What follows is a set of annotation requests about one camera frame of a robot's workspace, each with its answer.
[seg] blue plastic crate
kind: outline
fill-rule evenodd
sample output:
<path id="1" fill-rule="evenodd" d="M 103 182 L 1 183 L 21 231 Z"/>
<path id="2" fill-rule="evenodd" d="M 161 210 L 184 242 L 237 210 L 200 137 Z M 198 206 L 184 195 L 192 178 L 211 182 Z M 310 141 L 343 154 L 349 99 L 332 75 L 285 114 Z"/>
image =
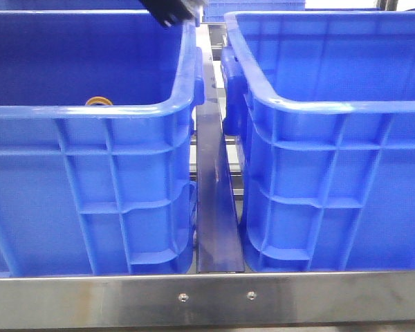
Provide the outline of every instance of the blue plastic crate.
<path id="1" fill-rule="evenodd" d="M 238 10 L 304 10 L 306 0 L 210 0 L 204 8 L 204 22 L 224 22 L 224 14 Z"/>
<path id="2" fill-rule="evenodd" d="M 225 17 L 249 266 L 415 269 L 415 12 Z"/>
<path id="3" fill-rule="evenodd" d="M 200 56 L 146 12 L 0 12 L 0 277 L 189 268 Z"/>
<path id="4" fill-rule="evenodd" d="M 0 0 L 0 10 L 145 9 L 138 0 Z"/>

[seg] metal shelf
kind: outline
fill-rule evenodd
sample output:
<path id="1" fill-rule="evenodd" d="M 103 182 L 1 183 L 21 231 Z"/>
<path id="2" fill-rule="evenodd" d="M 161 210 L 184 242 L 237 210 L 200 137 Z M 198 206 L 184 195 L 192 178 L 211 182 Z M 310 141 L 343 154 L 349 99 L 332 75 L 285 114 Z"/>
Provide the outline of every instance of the metal shelf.
<path id="1" fill-rule="evenodd" d="M 206 94 L 196 112 L 198 274 L 0 279 L 0 329 L 415 332 L 415 271 L 240 273 L 243 256 L 207 25 L 197 37 Z"/>

